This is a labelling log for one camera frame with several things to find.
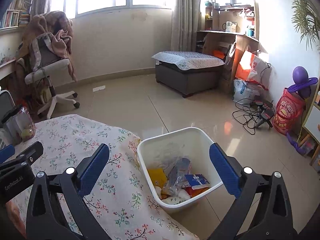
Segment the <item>metal screw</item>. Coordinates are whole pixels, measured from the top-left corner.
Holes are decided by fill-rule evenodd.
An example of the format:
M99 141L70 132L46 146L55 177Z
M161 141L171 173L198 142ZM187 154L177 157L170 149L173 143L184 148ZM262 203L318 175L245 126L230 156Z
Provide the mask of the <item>metal screw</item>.
M43 171L39 171L38 174L37 174L37 177L38 178L41 178L44 176L44 172Z
M252 169L250 167L245 167L243 170L247 174L251 174L252 173Z
M281 173L278 172L278 171L276 171L276 172L275 172L275 176L276 176L277 178L281 178Z
M70 168L67 168L67 169L66 169L66 173L67 173L67 174L72 174L72 173L74 173L74 172L75 172L75 168L70 167Z

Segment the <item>purple toy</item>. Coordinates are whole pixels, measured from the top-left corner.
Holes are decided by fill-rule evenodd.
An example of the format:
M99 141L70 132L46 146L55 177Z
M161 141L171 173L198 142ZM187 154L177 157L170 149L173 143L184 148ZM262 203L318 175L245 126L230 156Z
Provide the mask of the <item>purple toy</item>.
M302 85L308 82L309 75L304 67L297 66L292 72L292 78L295 84Z
M300 153L301 155L305 155L306 154L305 151L303 149L301 149L301 147L298 146L298 143L291 138L290 134L287 133L286 135L287 135L288 141L296 149L296 151L298 153Z
M292 72L292 78L295 84L288 87L288 92L298 92L299 96L303 99L306 99L311 95L310 86L318 83L318 79L309 78L308 72L301 66L295 67Z

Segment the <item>wall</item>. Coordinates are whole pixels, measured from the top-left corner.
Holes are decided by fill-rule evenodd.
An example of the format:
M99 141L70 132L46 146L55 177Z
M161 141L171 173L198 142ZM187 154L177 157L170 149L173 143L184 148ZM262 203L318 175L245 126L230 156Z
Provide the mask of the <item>wall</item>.
M134 8L73 19L72 55L78 79L153 68L151 56L170 50L171 15L169 9ZM56 86L72 82L67 73L51 78Z
M15 57L21 37L22 31L20 30L0 31L0 60L5 57L8 61Z
M300 43L300 34L295 32L291 18L292 0L257 0L260 14L261 55L272 64L270 97L275 103L284 87L293 84L292 71L301 65L309 77L319 77L319 54L317 46L306 50L305 40Z

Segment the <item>pillow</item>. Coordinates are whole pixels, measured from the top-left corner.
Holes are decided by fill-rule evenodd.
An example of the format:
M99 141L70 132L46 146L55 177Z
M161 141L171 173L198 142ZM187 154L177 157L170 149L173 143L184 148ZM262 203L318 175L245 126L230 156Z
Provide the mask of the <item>pillow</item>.
M153 55L152 58L162 62L175 64L181 70L224 65L223 60L198 52L162 51Z

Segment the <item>brown blanket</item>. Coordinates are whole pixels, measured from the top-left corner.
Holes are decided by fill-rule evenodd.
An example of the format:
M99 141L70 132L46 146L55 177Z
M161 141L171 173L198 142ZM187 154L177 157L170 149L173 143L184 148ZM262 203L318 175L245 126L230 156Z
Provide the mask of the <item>brown blanket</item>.
M33 16L22 35L22 47L19 49L18 59L29 54L29 45L32 41L46 32L54 35L52 45L54 51L57 51L55 54L61 58L69 58L69 75L77 81L71 57L72 21L67 18L65 12L53 11Z

